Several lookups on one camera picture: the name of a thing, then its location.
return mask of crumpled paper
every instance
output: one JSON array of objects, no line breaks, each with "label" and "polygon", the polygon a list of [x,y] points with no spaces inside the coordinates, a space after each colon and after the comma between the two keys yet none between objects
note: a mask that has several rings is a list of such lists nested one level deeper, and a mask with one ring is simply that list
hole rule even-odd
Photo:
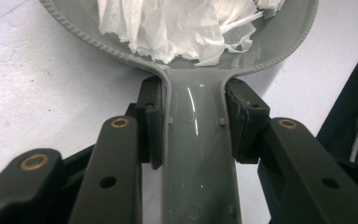
[{"label": "crumpled paper", "polygon": [[[280,0],[256,2],[274,10]],[[164,63],[181,56],[196,66],[218,64],[225,49],[248,50],[252,21],[263,16],[253,0],[98,0],[98,9],[101,34],[117,34],[132,53]]]}]

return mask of gray plastic part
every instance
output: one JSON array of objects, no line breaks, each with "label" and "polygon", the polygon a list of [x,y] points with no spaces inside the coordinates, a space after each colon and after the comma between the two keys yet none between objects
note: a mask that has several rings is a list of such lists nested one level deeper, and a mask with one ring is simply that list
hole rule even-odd
[{"label": "gray plastic part", "polygon": [[292,54],[310,31],[318,0],[286,0],[274,18],[254,22],[257,31],[248,52],[225,52],[210,67],[180,58],[154,63],[132,54],[116,35],[100,35],[96,0],[40,1],[78,38],[164,80],[163,222],[241,223],[229,126],[220,124],[228,120],[224,87],[232,77],[266,69]]}]

